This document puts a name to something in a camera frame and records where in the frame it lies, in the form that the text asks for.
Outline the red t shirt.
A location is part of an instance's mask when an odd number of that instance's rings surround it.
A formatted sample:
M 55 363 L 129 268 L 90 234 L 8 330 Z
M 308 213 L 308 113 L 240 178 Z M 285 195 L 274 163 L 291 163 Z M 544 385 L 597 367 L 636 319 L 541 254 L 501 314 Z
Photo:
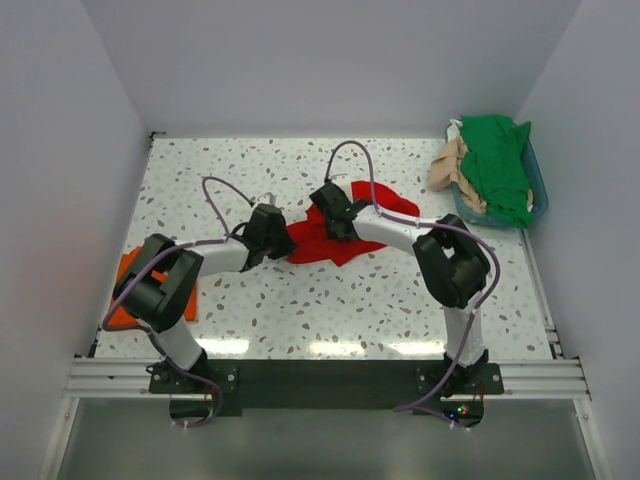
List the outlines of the red t shirt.
M 378 203 L 386 209 L 414 217 L 420 215 L 420 209 L 415 203 L 384 184 L 375 183 L 375 194 Z M 294 252 L 287 256 L 287 261 L 291 264 L 330 260 L 341 267 L 359 255 L 384 248 L 383 244 L 370 241 L 329 239 L 325 229 L 325 218 L 315 205 L 306 210 L 304 221 L 289 224 L 287 231 L 296 244 Z

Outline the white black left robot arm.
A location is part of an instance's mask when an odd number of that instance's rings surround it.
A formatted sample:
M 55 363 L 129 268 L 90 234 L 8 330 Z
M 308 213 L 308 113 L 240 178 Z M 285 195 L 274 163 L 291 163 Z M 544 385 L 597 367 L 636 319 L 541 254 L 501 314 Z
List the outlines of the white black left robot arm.
M 173 382 L 185 392 L 196 392 L 207 380 L 207 355 L 191 334 L 184 311 L 198 279 L 245 272 L 295 248 L 281 210 L 266 203 L 255 206 L 250 219 L 224 239 L 178 244 L 153 234 L 118 278 L 103 322 L 123 308 L 173 367 Z

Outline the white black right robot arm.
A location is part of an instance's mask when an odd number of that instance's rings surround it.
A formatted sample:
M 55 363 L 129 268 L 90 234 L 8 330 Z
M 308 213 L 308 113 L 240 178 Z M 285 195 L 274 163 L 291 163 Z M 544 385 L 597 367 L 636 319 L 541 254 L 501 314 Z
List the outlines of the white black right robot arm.
M 331 240 L 362 240 L 412 255 L 429 294 L 441 304 L 446 327 L 448 386 L 469 392 L 481 380 L 478 365 L 488 361 L 481 330 L 481 303 L 490 262 L 464 222 L 449 214 L 429 220 L 399 214 L 356 199 L 331 181 L 310 195 L 324 216 Z

